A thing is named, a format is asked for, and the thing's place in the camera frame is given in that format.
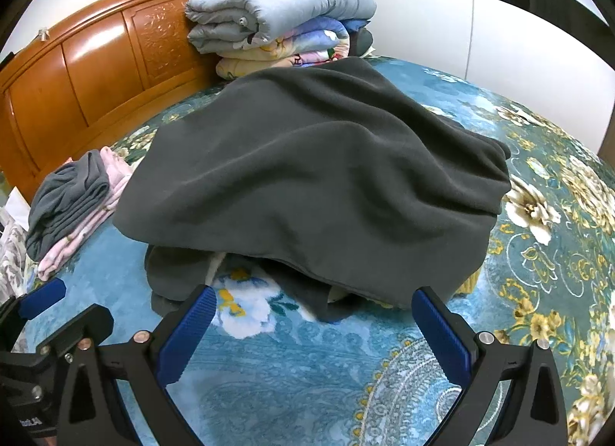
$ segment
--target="gray quilt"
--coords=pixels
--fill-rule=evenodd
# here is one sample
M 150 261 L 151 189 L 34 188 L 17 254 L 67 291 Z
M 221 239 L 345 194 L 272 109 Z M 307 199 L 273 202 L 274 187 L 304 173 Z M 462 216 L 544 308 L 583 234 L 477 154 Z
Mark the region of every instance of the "gray quilt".
M 186 16 L 198 24 L 188 40 L 200 53 L 250 49 L 272 42 L 316 16 L 369 19 L 374 0 L 188 0 Z

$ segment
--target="pink clothing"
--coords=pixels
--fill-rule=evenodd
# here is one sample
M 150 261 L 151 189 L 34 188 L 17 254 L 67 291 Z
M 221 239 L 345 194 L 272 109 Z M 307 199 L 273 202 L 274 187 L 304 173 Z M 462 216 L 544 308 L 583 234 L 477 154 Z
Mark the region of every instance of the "pink clothing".
M 38 276 L 43 281 L 47 281 L 55 271 L 60 269 L 81 247 L 81 244 L 113 214 L 119 197 L 132 175 L 130 166 L 110 148 L 102 148 L 100 157 L 103 159 L 105 171 L 109 176 L 109 193 L 103 202 L 79 223 L 75 231 L 59 240 L 43 257 L 38 267 Z

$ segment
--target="screw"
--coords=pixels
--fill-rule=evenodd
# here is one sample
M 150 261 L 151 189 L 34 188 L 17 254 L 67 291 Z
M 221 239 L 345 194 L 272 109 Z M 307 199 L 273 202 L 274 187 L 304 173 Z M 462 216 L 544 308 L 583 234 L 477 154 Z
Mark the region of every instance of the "screw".
M 80 351 L 87 351 L 91 347 L 91 338 L 82 338 L 79 340 L 77 347 Z
M 483 344 L 490 345 L 490 344 L 493 344 L 493 342 L 495 342 L 496 338 L 490 332 L 480 332 L 479 333 L 479 340 Z
M 140 330 L 139 332 L 136 332 L 132 339 L 137 343 L 137 344 L 143 344 L 144 342 L 147 342 L 150 339 L 150 333 L 147 330 Z
M 40 385 L 35 385 L 34 387 L 32 387 L 32 397 L 35 399 L 35 401 L 40 401 L 42 399 L 42 396 L 43 392 Z

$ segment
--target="bed sheet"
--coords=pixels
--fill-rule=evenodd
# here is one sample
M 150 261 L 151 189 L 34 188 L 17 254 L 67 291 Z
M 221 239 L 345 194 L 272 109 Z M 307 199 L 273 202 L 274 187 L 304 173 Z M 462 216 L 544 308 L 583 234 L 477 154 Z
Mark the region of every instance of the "bed sheet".
M 515 192 L 502 202 L 474 290 L 448 306 L 503 343 L 548 338 L 570 444 L 588 444 L 615 404 L 613 170 L 522 104 L 406 61 L 370 62 L 434 114 L 510 146 Z M 167 108 L 113 149 L 138 162 L 161 124 L 221 90 Z M 30 347 L 94 302 L 116 319 L 107 343 L 154 328 L 160 318 L 150 309 L 145 249 L 105 223 L 60 272 L 66 298 L 27 326 Z M 419 446 L 459 395 L 407 312 L 371 303 L 341 322 L 319 323 L 241 262 L 213 286 L 213 325 L 168 387 L 205 445 Z M 128 386 L 121 388 L 143 444 L 156 444 Z M 473 445 L 487 440 L 504 396 L 501 386 Z

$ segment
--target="wooden headboard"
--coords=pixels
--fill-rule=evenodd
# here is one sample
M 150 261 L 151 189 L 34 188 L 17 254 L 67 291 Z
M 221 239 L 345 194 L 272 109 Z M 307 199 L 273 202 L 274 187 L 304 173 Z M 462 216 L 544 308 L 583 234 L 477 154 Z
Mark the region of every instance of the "wooden headboard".
M 186 36 L 186 0 L 99 0 L 0 71 L 0 167 L 32 200 L 72 156 L 110 145 L 219 80 Z

